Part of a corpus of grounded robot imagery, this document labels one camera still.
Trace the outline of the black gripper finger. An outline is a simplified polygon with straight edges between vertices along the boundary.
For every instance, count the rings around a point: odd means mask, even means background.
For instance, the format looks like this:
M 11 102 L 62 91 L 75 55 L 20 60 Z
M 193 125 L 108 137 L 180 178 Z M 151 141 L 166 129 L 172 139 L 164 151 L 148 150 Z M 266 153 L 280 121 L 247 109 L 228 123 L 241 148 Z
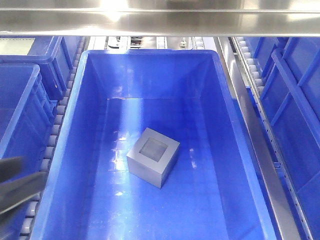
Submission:
M 47 172 L 35 172 L 25 177 L 0 185 L 0 214 L 29 201 L 44 190 L 47 183 Z
M 23 158 L 21 156 L 0 159 L 0 181 L 5 182 L 22 171 Z

